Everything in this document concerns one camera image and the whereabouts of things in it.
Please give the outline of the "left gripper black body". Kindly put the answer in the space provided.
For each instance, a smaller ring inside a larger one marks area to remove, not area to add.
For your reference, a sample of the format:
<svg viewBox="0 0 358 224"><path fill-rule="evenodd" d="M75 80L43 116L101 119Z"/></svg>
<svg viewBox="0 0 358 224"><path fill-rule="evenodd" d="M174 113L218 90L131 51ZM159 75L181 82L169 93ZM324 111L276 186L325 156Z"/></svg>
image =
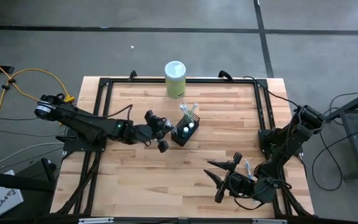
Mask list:
<svg viewBox="0 0 358 224"><path fill-rule="evenodd" d="M162 134L163 128L166 127L162 118L154 114L152 110L148 110L144 118L147 124L137 124L133 126L137 138L144 144L156 140L158 142L159 151L161 153L166 152L169 145L168 142L164 140Z"/></svg>

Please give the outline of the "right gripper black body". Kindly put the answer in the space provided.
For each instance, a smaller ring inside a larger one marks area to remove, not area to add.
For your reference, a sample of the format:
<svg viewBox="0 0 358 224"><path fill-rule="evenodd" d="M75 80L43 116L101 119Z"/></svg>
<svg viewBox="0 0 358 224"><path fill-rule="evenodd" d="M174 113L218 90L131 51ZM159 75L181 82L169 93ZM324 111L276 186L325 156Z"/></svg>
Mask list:
<svg viewBox="0 0 358 224"><path fill-rule="evenodd" d="M242 159L242 154L235 152L231 161L234 162L234 170L226 170L224 181L224 186L220 189L217 189L214 201L216 203L221 203L224 197L225 190L229 191L229 195L235 197L236 195L252 193L252 180L248 179L246 176L236 172L236 167Z"/></svg>

